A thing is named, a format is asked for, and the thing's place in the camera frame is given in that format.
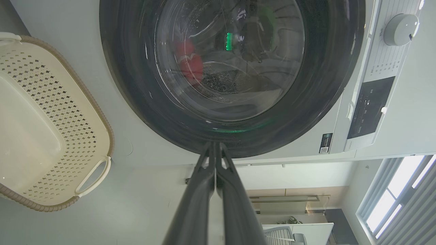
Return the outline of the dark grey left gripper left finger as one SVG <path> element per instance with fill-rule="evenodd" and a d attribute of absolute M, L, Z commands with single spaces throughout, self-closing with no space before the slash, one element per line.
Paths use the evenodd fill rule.
<path fill-rule="evenodd" d="M 215 190 L 215 143 L 202 150 L 170 224 L 164 245 L 207 245 L 209 202 Z"/>

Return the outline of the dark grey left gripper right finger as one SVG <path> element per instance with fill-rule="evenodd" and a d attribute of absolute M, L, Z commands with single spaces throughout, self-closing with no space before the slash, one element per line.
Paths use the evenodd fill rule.
<path fill-rule="evenodd" d="M 223 202 L 225 244 L 266 245 L 266 236 L 227 147 L 216 143 L 215 149 L 216 186 Z"/>

